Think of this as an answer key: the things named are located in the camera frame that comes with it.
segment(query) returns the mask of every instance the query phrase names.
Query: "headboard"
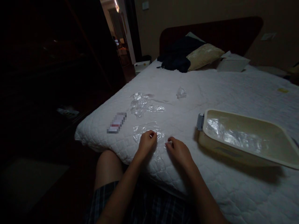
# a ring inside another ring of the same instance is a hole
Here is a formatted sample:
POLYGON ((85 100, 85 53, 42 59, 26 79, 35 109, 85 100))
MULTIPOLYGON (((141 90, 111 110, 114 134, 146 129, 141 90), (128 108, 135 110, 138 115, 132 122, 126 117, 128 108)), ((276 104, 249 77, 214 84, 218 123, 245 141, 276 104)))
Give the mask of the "headboard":
POLYGON ((244 56, 263 26, 260 17, 246 17, 167 28, 160 35, 160 55, 166 46, 192 32, 225 52, 244 56))

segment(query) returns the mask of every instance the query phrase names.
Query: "lamp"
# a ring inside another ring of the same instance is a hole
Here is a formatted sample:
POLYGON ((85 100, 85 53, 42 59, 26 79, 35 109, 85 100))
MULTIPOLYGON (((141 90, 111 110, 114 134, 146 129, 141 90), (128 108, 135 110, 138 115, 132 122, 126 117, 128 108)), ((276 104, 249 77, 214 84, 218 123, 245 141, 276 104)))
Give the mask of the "lamp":
POLYGON ((119 12, 119 6, 118 6, 118 4, 117 4, 117 1, 116 1, 116 0, 114 0, 114 3, 115 3, 115 8, 116 8, 116 11, 117 11, 117 12, 119 12))

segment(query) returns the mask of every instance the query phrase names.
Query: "beige plastic tub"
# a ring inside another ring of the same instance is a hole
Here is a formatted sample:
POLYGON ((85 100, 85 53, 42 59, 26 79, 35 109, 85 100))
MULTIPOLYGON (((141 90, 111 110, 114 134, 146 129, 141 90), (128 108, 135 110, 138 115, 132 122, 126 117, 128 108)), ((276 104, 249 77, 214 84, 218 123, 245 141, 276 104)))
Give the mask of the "beige plastic tub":
POLYGON ((287 166, 299 170, 299 148, 271 122, 208 109, 197 121, 203 147, 250 166, 287 166))

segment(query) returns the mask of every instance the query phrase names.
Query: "wall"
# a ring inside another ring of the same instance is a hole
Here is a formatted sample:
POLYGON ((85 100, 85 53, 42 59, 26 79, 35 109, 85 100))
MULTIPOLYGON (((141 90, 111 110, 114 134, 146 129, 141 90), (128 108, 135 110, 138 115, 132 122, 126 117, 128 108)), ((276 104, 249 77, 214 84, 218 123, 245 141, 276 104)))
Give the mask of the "wall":
POLYGON ((252 64, 287 69, 299 61, 299 1, 293 0, 148 0, 149 10, 135 0, 143 55, 159 55, 159 38, 168 27, 183 26, 247 16, 264 20, 261 33, 246 53, 252 64), (264 33, 277 32, 270 41, 264 33))

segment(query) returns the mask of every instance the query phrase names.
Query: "light switch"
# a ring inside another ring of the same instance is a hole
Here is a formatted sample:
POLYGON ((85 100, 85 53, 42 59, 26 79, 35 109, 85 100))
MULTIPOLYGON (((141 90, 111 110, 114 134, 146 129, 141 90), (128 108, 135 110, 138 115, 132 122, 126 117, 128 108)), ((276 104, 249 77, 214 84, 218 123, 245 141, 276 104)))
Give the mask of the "light switch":
POLYGON ((273 40, 276 33, 266 33, 262 36, 261 40, 273 40))
POLYGON ((149 2, 148 2, 148 1, 142 3, 142 9, 143 9, 143 10, 147 10, 147 9, 149 9, 149 2))

